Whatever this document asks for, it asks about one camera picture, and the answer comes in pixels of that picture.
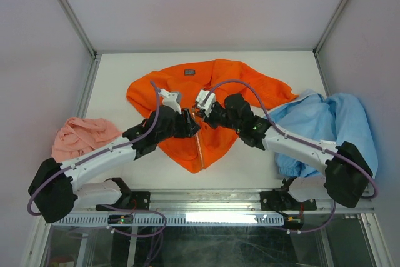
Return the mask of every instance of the blue garment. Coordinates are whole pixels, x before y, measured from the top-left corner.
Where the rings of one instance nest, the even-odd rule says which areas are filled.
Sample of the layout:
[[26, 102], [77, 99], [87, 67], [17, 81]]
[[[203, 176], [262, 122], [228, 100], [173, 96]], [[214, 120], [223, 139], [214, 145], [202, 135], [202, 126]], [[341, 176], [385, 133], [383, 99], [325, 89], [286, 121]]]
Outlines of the blue garment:
[[[357, 97], [338, 93], [326, 100], [312, 90], [302, 93], [291, 103], [269, 112], [272, 120], [288, 131], [316, 141], [348, 141], [357, 146], [373, 174], [378, 157], [365, 110]], [[276, 154], [279, 173], [287, 176], [320, 174], [314, 168], [283, 154]]]

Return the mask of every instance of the orange jacket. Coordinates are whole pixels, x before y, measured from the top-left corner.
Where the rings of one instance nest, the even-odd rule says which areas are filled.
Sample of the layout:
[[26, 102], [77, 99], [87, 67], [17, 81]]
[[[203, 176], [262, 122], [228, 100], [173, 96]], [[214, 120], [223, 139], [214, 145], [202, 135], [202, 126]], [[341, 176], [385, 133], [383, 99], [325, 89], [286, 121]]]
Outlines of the orange jacket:
[[[127, 90], [126, 97], [139, 113], [148, 118], [156, 109], [154, 89], [150, 80], [153, 80], [160, 89], [181, 92], [181, 107], [191, 110], [200, 90], [211, 89], [227, 79], [240, 79], [250, 84], [259, 93], [268, 109], [296, 98], [287, 84], [265, 76], [242, 62], [225, 59], [188, 63], [153, 71], [133, 82]], [[223, 105], [227, 96], [236, 93], [241, 93], [252, 106], [260, 107], [253, 93], [239, 83], [221, 86], [216, 90], [216, 97]], [[192, 173], [206, 169], [222, 158], [238, 138], [231, 129], [221, 127], [212, 129], [199, 118], [196, 118], [196, 122], [201, 130], [195, 137], [170, 138], [158, 145], [170, 158]]]

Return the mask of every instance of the pink towel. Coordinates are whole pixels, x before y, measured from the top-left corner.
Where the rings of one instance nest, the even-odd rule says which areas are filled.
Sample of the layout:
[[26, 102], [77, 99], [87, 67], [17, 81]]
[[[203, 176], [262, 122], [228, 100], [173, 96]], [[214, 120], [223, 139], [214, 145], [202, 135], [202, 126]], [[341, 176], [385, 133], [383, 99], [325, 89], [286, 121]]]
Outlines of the pink towel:
[[98, 149], [122, 135], [122, 132], [105, 119], [69, 118], [57, 132], [51, 156], [62, 162], [77, 158]]

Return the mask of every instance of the white table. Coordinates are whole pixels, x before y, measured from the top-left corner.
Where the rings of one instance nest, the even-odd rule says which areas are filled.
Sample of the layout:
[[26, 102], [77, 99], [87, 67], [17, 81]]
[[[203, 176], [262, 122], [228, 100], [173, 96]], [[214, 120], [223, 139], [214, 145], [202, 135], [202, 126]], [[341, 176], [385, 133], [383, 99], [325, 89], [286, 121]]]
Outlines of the white table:
[[[108, 119], [125, 131], [143, 120], [126, 99], [126, 91], [133, 81], [176, 64], [218, 58], [243, 61], [265, 75], [288, 83], [293, 93], [310, 88], [325, 95], [311, 51], [103, 54], [86, 117]], [[255, 112], [263, 116], [260, 109]], [[283, 177], [277, 171], [274, 153], [250, 148], [238, 139], [223, 158], [196, 174], [157, 148], [93, 181], [118, 176], [132, 189], [266, 189], [281, 186]]]

